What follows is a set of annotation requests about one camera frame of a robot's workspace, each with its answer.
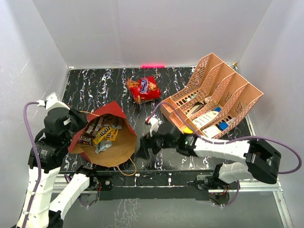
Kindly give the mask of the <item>red paper bag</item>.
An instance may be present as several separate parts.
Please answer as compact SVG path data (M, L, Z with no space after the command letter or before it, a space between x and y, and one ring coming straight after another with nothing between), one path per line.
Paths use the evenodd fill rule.
M81 154L92 164L106 168L116 167L132 160L137 135L117 102L111 102L93 113L82 111L88 123L77 130L70 154Z

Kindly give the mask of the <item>red cookie snack bag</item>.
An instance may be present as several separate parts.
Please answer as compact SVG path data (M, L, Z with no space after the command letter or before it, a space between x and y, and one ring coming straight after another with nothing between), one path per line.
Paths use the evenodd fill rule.
M126 86L134 101L139 105L156 100L161 96L161 91L153 76L142 77L138 81L128 78Z

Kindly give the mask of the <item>pink plastic file organizer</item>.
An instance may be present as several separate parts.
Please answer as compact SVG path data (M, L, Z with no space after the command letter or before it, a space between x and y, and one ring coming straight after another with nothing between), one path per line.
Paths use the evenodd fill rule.
M262 95L236 70L210 53L199 61L187 85L164 99L160 110L182 132L188 127L203 135L205 128L212 125L219 128L221 122L226 122L229 127L218 139L239 125ZM209 111L219 114L212 122L197 128L193 120Z

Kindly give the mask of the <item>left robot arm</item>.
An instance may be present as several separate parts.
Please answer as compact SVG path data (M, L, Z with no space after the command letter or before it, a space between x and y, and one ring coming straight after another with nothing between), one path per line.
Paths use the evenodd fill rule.
M73 137L87 125L86 114L73 108L58 107L48 111L44 129L33 139L30 152L29 182L17 228L61 228L64 218L86 190L94 189L98 178L94 169L81 166L67 186L51 199L62 160L68 154Z

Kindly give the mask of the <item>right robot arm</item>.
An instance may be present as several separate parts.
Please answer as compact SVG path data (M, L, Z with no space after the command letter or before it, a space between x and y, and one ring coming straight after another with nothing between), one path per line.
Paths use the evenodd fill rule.
M140 138L137 155L149 158L162 149L172 148L184 156L215 157L232 161L218 164L213 174L200 181L205 189L223 188L235 181L256 179L266 184L275 184L279 173L281 153L263 139L230 142L206 139L194 133L183 133L170 122L151 127Z

